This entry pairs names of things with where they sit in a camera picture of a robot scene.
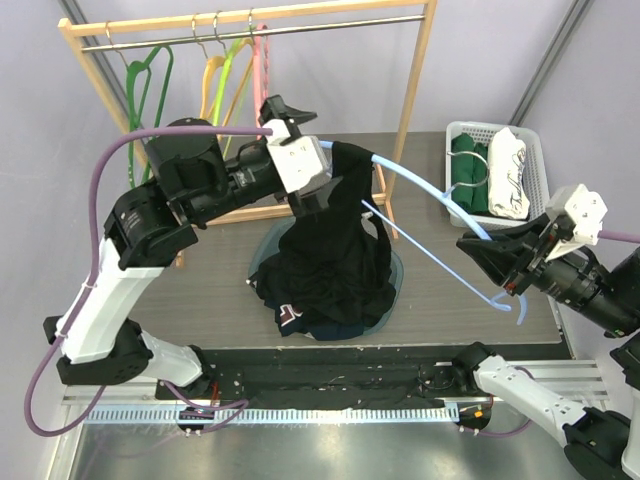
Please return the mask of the folded white shirt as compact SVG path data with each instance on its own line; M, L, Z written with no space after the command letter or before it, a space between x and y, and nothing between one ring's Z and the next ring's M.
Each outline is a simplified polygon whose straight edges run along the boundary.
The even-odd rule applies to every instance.
M504 127L488 146L488 208L497 217L525 220L530 202L524 192L526 144Z

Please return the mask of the navy tank top maroon trim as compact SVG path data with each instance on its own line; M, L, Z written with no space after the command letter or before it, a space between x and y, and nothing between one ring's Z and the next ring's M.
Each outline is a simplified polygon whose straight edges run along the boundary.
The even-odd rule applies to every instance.
M282 337L301 334L316 341L338 341L357 338L365 333L362 323L345 325L315 311L305 313L290 303L277 305L265 300L264 306L274 311L274 322Z

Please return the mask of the white plastic basket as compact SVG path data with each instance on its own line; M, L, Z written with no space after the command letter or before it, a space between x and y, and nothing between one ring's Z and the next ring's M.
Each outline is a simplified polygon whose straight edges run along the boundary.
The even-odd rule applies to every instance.
M447 125L445 148L446 190L454 184L452 166L455 164L456 159L448 154L451 150L453 140L462 134L467 134L475 143L487 147L494 135L503 128L505 128L505 125L474 121L454 121ZM489 213L469 214L469 216L486 231L508 229L524 225L527 221L536 218L544 212L545 204L550 198L539 136L528 128L514 125L508 125L508 128L516 138L526 144L526 160L522 184L523 192L530 202L528 217L523 220L516 220L496 217Z

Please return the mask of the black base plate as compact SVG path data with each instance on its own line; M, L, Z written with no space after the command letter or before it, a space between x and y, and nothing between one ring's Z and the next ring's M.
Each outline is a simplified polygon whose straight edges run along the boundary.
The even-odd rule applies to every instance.
M161 379L156 395L269 410L432 407L480 394L473 372L489 352L409 345L209 349L197 356L200 378L184 387Z

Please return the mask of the light blue hanger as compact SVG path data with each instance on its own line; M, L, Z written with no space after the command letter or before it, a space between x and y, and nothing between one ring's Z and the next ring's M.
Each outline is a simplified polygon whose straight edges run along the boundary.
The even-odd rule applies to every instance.
M402 266L399 296L391 315L395 329L410 321L445 325L479 325L491 322L506 325L524 322L528 303L511 297L494 285L479 267L456 247L465 232L447 219L449 201L438 188L401 165L378 155L374 166L396 174L398 194L392 208L382 207L374 218L380 219L391 234L392 249Z

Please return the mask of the pink hanger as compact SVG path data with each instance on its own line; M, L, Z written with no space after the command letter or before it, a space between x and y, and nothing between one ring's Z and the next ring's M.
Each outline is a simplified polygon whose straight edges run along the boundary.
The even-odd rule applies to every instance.
M261 107L269 96L269 36L261 35L254 38L253 44L253 96L254 115L256 124L260 125Z

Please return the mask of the yellow plastic hanger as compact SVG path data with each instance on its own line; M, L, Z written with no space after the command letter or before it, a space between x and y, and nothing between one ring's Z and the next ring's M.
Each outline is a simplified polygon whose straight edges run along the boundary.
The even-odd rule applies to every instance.
M252 46L253 41L249 38L236 39L224 55L206 60L201 82L201 119L214 126L220 124L220 110L234 60L243 49Z

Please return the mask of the black dress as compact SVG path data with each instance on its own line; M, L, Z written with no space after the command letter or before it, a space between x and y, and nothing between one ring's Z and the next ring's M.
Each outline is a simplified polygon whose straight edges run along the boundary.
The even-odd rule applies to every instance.
M391 308L395 289L388 275L370 268L295 266L279 256L262 262L247 280L258 297L277 305L315 311L342 324L374 326Z

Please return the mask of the black tank top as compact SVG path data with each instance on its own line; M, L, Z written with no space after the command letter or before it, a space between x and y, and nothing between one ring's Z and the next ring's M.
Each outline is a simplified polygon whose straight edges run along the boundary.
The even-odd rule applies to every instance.
M279 253L305 266L344 267L348 273L375 284L391 275L391 244L383 222L370 222L376 234L369 234L362 215L373 206L373 153L363 147L336 141L331 147L335 188L328 208L295 220L279 240Z

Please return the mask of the folded dark green shirt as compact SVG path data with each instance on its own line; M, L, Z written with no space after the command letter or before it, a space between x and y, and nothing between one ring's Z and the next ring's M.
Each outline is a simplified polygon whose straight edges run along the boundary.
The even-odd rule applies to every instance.
M485 163L471 155L471 152L487 160L488 147L463 133L452 139L450 151L455 153L451 158L451 183L465 183L465 186L457 186L453 190L452 200L469 214L488 215L488 183L469 187L469 184L476 184L487 178Z

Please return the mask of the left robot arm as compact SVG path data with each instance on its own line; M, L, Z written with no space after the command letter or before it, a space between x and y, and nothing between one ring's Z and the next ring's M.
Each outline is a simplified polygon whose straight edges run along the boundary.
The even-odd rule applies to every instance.
M130 317L147 287L197 231L267 196L285 199L296 216L325 210L336 186L318 139L301 132L314 114L274 95L232 160L219 145L225 129L197 118L138 129L153 175L121 195L104 222L92 222L92 260L85 285L61 317L44 323L62 355L56 368L67 386L112 386L139 376L169 383L193 399L215 379L196 346L178 346L145 331Z

